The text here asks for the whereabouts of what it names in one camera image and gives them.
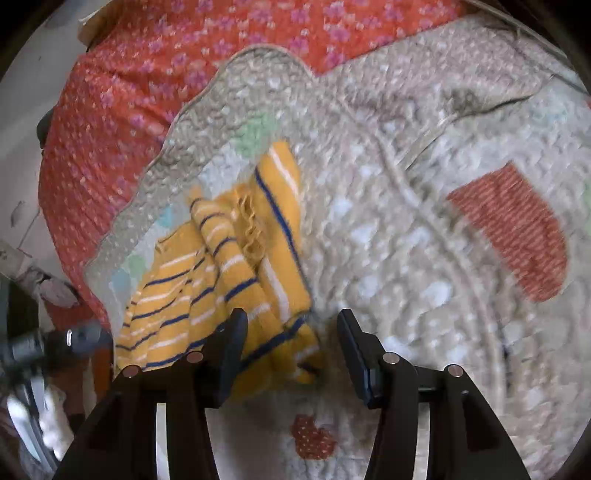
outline red polka dot patch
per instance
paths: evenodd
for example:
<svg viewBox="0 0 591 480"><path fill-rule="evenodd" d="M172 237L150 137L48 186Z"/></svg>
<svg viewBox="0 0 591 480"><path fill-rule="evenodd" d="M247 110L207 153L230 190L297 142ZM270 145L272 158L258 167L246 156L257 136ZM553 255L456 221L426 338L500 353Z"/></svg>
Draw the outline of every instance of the red polka dot patch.
<svg viewBox="0 0 591 480"><path fill-rule="evenodd" d="M314 425L314 417L296 415L291 434L295 441L295 451L304 460L326 460L332 456L336 440L330 432Z"/></svg>

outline fabric pile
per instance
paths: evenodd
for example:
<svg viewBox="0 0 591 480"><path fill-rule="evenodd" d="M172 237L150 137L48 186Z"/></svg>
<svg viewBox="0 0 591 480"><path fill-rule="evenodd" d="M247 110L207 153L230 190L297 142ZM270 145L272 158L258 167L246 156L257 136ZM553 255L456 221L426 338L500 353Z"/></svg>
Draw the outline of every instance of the fabric pile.
<svg viewBox="0 0 591 480"><path fill-rule="evenodd" d="M120 368L170 365L242 308L249 327L234 394L316 379L322 355L305 321L311 299L298 258L299 184L287 143L276 142L250 181L215 200L191 190L191 221L156 245L126 311Z"/></svg>

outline quilted blanket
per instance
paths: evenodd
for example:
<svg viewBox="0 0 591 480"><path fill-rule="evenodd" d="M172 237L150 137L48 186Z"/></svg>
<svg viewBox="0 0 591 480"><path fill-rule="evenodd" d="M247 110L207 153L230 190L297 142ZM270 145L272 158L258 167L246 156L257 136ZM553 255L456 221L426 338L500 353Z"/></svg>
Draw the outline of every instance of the quilted blanket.
<svg viewBox="0 0 591 480"><path fill-rule="evenodd" d="M255 47L185 106L86 269L114 332L155 239L183 221L185 192L224 191L286 138L302 175L310 322L329 360L316 387L208 412L221 478L363 478L377 416L339 352L344 307L415 364L461 364L531 476L557 470L591 400L591 111L577 82L473 15L321 78ZM416 478L427 427L423 411ZM313 455L300 448L310 441Z"/></svg>

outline light blue patch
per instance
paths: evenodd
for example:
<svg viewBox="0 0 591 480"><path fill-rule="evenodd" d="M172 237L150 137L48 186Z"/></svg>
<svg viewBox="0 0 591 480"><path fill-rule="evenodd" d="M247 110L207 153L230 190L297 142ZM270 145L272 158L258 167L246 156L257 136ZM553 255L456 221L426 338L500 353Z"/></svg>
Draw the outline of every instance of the light blue patch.
<svg viewBox="0 0 591 480"><path fill-rule="evenodd" d="M156 223L164 228L172 228L173 227L173 208L171 205L168 205L162 215L156 220Z"/></svg>
<svg viewBox="0 0 591 480"><path fill-rule="evenodd" d="M129 291L131 290L131 277L125 270L118 268L113 275L111 275L111 284L113 285L114 292L129 295Z"/></svg>

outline orange patch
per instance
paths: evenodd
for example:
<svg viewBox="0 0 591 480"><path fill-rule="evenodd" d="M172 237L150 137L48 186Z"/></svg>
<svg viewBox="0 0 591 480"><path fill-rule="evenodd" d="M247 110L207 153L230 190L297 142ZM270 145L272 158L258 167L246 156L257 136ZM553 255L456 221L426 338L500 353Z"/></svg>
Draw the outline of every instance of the orange patch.
<svg viewBox="0 0 591 480"><path fill-rule="evenodd" d="M335 451L336 440L326 429L314 425L314 417L296 415L291 426L295 451L304 460L326 460Z"/></svg>
<svg viewBox="0 0 591 480"><path fill-rule="evenodd" d="M530 300L554 297L566 276L558 220L510 162L451 192L447 199L484 231Z"/></svg>

